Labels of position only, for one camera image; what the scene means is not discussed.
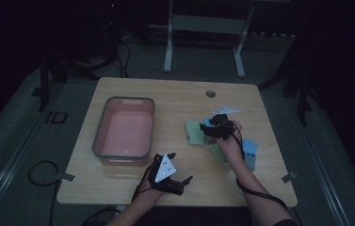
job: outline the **plastic tray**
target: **plastic tray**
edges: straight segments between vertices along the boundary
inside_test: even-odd
[[[153,135],[154,101],[141,97],[111,97],[105,103],[93,153],[103,164],[145,166]]]

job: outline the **person's right hand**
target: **person's right hand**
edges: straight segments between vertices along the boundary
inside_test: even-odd
[[[235,125],[234,135],[240,142],[242,142],[242,137],[239,133],[242,125],[238,121],[233,121],[233,123]],[[225,140],[222,138],[216,138],[216,143],[232,167],[236,166],[236,164],[242,164],[244,162],[242,158],[242,147],[239,146],[233,136],[230,136]]]

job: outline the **gray carpet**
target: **gray carpet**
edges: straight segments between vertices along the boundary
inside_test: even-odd
[[[281,37],[249,36],[242,54],[247,77],[236,77],[233,53],[228,48],[192,47],[186,43],[174,47],[171,73],[163,73],[165,43],[162,37],[149,43],[133,43],[127,66],[129,77],[173,79],[259,85],[277,71],[292,40]],[[127,59],[127,49],[120,47],[121,59]],[[100,76],[120,76],[119,65],[96,72]],[[28,170],[41,160],[54,161],[64,171],[83,123],[96,83],[71,75],[63,86],[51,84],[52,103],[47,112],[39,113],[39,99],[30,93],[38,85],[38,72],[30,75],[12,97],[0,116],[0,172],[11,158],[34,121],[40,121],[37,131],[27,143],[25,155],[0,199],[0,225],[48,225],[53,186],[34,186],[27,180]],[[262,90],[267,114],[279,142],[288,171],[298,177],[292,183],[299,204],[296,210],[303,225],[346,225],[336,221],[331,211],[326,189],[320,183],[310,149],[319,155],[336,190],[351,225],[355,225],[355,170],[345,148],[322,109],[309,99],[313,111],[307,112],[308,126],[303,128],[295,115],[298,98],[282,95],[284,82]],[[64,124],[45,123],[49,111],[67,112]],[[51,181],[52,171],[43,171],[38,180]],[[102,205],[65,205],[56,203],[54,225],[81,225],[91,214],[105,208]],[[297,219],[293,209],[290,213]],[[112,218],[112,214],[102,216]]]

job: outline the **black sleeve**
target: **black sleeve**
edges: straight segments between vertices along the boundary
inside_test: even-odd
[[[293,219],[283,219],[282,221],[274,224],[274,226],[298,226]]]

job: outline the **black device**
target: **black device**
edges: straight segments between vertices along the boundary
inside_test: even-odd
[[[201,130],[209,137],[227,139],[235,131],[234,123],[228,120],[226,114],[215,115],[209,122],[212,126],[200,124]]]
[[[155,154],[152,164],[145,170],[142,180],[137,186],[136,191],[134,192],[132,201],[140,192],[146,191],[139,191],[139,189],[141,187],[142,182],[145,180],[147,173],[148,181],[151,184],[151,188],[176,195],[182,195],[184,193],[184,187],[189,184],[192,179],[192,176],[186,178],[185,180],[183,180],[183,182],[171,180],[169,174],[173,174],[175,172],[175,168],[169,160],[173,159],[175,155],[176,153],[166,154],[167,157],[165,158],[164,155],[160,155],[157,153]]]

